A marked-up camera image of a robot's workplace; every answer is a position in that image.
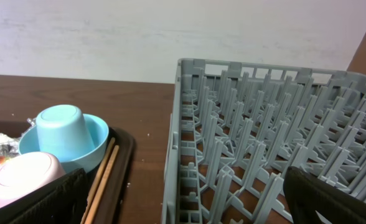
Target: pink lid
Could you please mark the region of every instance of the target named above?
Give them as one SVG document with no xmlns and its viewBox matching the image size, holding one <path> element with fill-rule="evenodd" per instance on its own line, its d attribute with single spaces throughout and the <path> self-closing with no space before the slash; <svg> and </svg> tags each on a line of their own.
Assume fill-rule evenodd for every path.
<svg viewBox="0 0 366 224">
<path fill-rule="evenodd" d="M 59 160 L 46 152 L 30 152 L 0 167 L 0 208 L 65 174 Z"/>
</svg>

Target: light blue cup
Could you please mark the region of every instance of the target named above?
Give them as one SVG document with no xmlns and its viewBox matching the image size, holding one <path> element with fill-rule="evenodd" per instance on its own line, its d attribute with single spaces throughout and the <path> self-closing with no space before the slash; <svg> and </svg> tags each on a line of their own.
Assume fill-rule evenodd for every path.
<svg viewBox="0 0 366 224">
<path fill-rule="evenodd" d="M 95 148 L 79 108 L 57 105 L 36 117 L 39 150 L 55 155 L 60 162 L 88 154 Z"/>
<path fill-rule="evenodd" d="M 108 137 L 107 124 L 101 118 L 90 114 L 84 114 L 83 118 L 91 140 L 93 141 L 93 149 L 82 156 L 67 161 L 61 161 L 60 158 L 58 158 L 66 173 L 78 168 L 83 168 L 85 172 L 90 172 L 104 157 Z M 19 143 L 20 154 L 40 151 L 37 128 L 37 126 L 34 126 L 21 138 Z"/>
</svg>

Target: light blue bowl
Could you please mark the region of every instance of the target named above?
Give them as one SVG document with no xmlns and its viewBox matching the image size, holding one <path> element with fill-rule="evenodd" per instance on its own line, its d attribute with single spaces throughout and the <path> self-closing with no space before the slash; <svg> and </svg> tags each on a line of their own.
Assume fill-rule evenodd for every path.
<svg viewBox="0 0 366 224">
<path fill-rule="evenodd" d="M 83 115 L 85 124 L 89 130 L 95 148 L 89 153 L 77 157 L 69 161 L 61 162 L 66 173 L 75 169 L 83 168 L 85 172 L 90 172 L 103 159 L 106 150 L 106 142 L 108 137 L 108 126 L 101 118 L 90 114 Z M 20 140 L 19 153 L 37 152 L 39 150 L 39 142 L 36 126 L 30 129 Z"/>
</svg>

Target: dish rack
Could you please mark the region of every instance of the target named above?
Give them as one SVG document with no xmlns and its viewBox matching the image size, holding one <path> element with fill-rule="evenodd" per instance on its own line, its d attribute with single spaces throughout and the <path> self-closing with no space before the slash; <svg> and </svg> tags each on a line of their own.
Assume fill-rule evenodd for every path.
<svg viewBox="0 0 366 224">
<path fill-rule="evenodd" d="M 366 203 L 365 75 L 178 61 L 162 223 L 292 222 L 289 166 Z"/>
</svg>

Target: dark brown tray edge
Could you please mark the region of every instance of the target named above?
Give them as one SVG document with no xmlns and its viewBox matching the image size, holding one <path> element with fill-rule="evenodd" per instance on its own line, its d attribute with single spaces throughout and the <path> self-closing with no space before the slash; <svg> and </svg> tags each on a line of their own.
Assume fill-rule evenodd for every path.
<svg viewBox="0 0 366 224">
<path fill-rule="evenodd" d="M 105 191 L 101 197 L 96 215 L 92 223 L 116 223 L 119 217 L 120 200 L 123 198 L 124 184 L 128 179 L 128 167 L 131 162 L 136 141 L 126 131 L 120 128 L 110 128 L 109 139 L 115 138 L 115 145 L 119 145 L 120 151 L 116 157 L 108 178 Z"/>
</svg>

